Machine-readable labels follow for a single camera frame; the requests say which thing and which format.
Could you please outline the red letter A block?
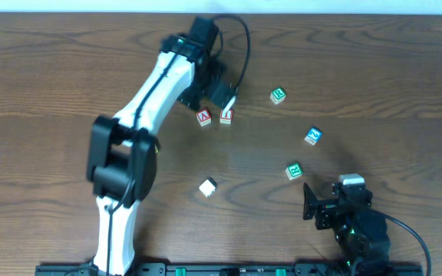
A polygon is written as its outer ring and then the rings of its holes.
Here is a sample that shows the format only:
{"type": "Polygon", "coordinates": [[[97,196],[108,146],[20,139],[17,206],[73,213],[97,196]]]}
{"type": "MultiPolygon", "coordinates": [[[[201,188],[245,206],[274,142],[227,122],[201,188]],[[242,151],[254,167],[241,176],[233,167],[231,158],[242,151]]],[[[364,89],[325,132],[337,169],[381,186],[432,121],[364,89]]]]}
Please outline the red letter A block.
{"type": "Polygon", "coordinates": [[[196,113],[196,118],[200,126],[204,127],[206,125],[211,124],[212,116],[208,109],[200,110],[196,113]]]}

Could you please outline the red letter I block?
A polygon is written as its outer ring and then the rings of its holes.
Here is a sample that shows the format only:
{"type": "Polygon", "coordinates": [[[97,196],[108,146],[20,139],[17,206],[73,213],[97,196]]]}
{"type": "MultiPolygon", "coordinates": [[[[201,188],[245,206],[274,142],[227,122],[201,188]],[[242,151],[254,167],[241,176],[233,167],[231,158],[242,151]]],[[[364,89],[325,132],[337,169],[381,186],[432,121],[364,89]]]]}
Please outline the red letter I block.
{"type": "Polygon", "coordinates": [[[233,110],[222,110],[220,113],[219,121],[221,124],[231,124],[233,121],[233,110]]]}

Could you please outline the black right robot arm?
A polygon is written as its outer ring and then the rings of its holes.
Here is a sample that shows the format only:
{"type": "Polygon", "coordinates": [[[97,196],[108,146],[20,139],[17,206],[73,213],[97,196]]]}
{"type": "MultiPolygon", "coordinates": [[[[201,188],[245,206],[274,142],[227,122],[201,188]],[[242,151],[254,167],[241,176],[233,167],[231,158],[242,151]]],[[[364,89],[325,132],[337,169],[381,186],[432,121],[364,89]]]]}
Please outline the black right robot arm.
{"type": "Polygon", "coordinates": [[[318,199],[303,186],[304,220],[315,220],[318,230],[331,229],[349,265],[358,274],[376,274],[388,266],[390,239],[383,215],[371,209],[373,194],[364,183],[332,185],[333,199],[318,199]]]}

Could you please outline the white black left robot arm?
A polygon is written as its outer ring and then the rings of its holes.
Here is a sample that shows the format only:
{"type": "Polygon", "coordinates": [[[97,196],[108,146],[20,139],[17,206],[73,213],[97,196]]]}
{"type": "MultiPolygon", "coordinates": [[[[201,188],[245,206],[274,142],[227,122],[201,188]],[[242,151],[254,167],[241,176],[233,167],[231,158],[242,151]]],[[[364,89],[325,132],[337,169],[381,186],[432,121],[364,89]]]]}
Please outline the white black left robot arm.
{"type": "Polygon", "coordinates": [[[214,19],[195,18],[188,33],[163,41],[134,98],[113,117],[94,121],[86,170],[100,212],[93,275],[124,275],[134,262],[137,209],[155,180],[157,133],[173,105],[199,111],[204,97],[222,110],[235,103],[237,89],[222,82],[226,67],[211,53],[219,36],[214,19]]]}

